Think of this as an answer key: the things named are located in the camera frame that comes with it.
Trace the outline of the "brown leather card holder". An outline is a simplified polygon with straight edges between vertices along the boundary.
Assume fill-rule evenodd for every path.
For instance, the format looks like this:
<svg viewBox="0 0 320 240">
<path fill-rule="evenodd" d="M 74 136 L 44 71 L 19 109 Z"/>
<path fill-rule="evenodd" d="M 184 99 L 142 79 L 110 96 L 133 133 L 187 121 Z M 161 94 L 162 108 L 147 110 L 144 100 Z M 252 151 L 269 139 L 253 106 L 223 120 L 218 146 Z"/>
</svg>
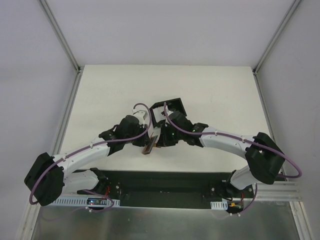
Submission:
<svg viewBox="0 0 320 240">
<path fill-rule="evenodd" d="M 144 149 L 142 150 L 142 154 L 143 155 L 148 155 L 151 153 L 153 147 L 155 147 L 157 145 L 157 140 L 158 140 L 159 136 L 158 135 L 153 135 L 150 140 L 148 141 L 148 143 L 146 144 L 146 146 L 144 147 Z"/>
</svg>

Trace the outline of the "black plastic card box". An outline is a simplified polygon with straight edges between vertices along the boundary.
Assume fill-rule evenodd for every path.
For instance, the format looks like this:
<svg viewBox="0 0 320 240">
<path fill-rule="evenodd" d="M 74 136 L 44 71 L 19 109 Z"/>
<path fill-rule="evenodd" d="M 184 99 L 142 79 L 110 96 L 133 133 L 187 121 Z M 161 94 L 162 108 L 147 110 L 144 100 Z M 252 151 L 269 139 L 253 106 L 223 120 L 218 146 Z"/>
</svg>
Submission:
<svg viewBox="0 0 320 240">
<path fill-rule="evenodd" d="M 187 113 L 185 111 L 183 102 L 181 98 L 174 98 L 170 100 L 160 101 L 154 103 L 150 108 L 151 121 L 154 128 L 159 128 L 161 124 L 165 121 L 164 104 L 166 103 L 167 114 L 170 115 L 171 112 L 180 112 L 185 117 Z"/>
</svg>

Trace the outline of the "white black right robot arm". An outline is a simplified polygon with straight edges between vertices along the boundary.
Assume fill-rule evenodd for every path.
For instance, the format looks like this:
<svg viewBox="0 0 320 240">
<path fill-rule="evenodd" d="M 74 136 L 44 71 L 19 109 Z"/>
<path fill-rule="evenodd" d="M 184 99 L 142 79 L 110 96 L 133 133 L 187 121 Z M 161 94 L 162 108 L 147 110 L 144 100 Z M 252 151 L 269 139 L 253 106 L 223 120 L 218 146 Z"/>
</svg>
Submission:
<svg viewBox="0 0 320 240">
<path fill-rule="evenodd" d="M 237 197 L 257 182 L 272 185 L 285 161 L 281 157 L 282 151 L 263 132 L 256 136 L 232 135 L 204 123 L 192 123 L 179 111 L 168 117 L 162 113 L 159 119 L 151 119 L 153 127 L 160 129 L 158 147 L 171 147 L 185 141 L 191 146 L 222 150 L 246 160 L 247 165 L 232 171 L 224 183 L 221 195 L 225 198 Z"/>
</svg>

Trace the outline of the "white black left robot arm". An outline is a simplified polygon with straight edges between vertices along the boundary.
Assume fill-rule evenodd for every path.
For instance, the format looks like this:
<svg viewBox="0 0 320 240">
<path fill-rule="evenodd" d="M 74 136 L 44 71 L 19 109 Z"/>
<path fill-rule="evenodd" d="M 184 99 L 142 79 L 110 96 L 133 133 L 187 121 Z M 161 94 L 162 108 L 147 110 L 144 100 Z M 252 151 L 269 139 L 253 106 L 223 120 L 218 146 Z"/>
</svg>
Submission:
<svg viewBox="0 0 320 240">
<path fill-rule="evenodd" d="M 127 115 L 79 149 L 53 156 L 47 152 L 40 154 L 24 179 L 30 190 L 29 203 L 47 206 L 63 193 L 78 191 L 107 199 L 110 187 L 106 176 L 97 168 L 83 172 L 79 168 L 122 150 L 126 144 L 142 147 L 151 126 L 137 113 Z"/>
</svg>

